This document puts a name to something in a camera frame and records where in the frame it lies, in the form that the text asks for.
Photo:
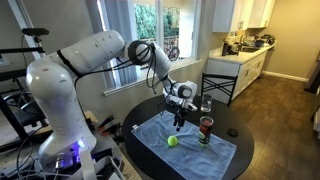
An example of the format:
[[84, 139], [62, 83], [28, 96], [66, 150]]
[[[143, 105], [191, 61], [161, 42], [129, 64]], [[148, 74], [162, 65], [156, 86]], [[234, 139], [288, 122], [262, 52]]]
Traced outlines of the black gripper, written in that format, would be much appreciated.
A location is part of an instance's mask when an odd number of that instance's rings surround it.
[[176, 102], [170, 101], [169, 104], [177, 109], [177, 112], [174, 116], [173, 126], [177, 125], [176, 131], [180, 131], [180, 129], [184, 126], [184, 116], [188, 111], [196, 111], [197, 107], [191, 102], [186, 102], [184, 105], [178, 105]]

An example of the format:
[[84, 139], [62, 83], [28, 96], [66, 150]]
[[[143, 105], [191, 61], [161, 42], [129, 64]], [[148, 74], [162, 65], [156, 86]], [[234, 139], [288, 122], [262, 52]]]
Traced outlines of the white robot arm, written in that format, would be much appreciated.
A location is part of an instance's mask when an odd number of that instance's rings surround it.
[[169, 77], [171, 62], [158, 44], [127, 42], [115, 30], [99, 32], [28, 65], [26, 85], [53, 130], [39, 148], [41, 164], [48, 164], [80, 142], [89, 149], [96, 146], [97, 140], [86, 125], [73, 79], [95, 73], [114, 58], [125, 58], [134, 65], [149, 65], [163, 84], [166, 101], [189, 111], [197, 109], [193, 104], [197, 85]]

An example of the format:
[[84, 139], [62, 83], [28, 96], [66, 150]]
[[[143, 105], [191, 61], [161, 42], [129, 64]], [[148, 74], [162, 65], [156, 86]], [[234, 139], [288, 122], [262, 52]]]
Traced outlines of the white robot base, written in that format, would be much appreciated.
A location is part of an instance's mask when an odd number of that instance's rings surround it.
[[97, 180], [112, 150], [92, 153], [96, 144], [92, 133], [70, 137], [52, 134], [40, 146], [34, 168], [44, 173], [66, 171], [70, 173], [68, 180]]

